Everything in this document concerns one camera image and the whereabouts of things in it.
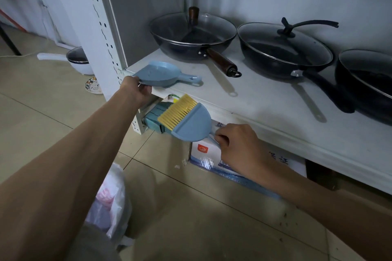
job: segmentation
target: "brush head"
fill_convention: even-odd
[[[158,121],[169,128],[174,137],[187,142],[202,140],[211,132],[208,110],[186,94],[160,115]]]
[[[173,131],[174,127],[176,127],[196,105],[197,102],[195,100],[188,94],[184,94],[176,103],[172,104],[158,117],[158,122]]]

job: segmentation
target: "forearm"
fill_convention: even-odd
[[[275,161],[267,174],[260,169],[253,179],[306,211],[366,260],[391,259],[390,216],[341,197]]]
[[[136,111],[132,99],[119,90],[89,119],[0,185],[0,251],[8,254],[3,260],[64,256]]]

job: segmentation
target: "white plastic bag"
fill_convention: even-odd
[[[91,206],[86,222],[96,225],[101,230],[107,227],[105,210],[110,212],[110,228],[106,235],[118,245],[129,246],[132,239],[124,236],[132,212],[132,206],[125,194],[123,169],[113,163],[104,182],[96,194],[96,201]]]

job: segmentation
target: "plate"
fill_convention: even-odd
[[[84,85],[87,91],[93,94],[103,94],[96,77],[89,79]]]

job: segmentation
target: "person's right arm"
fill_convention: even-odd
[[[228,124],[217,130],[215,139],[222,160],[235,171],[297,205],[367,261],[392,260],[392,217],[277,163],[247,124]]]

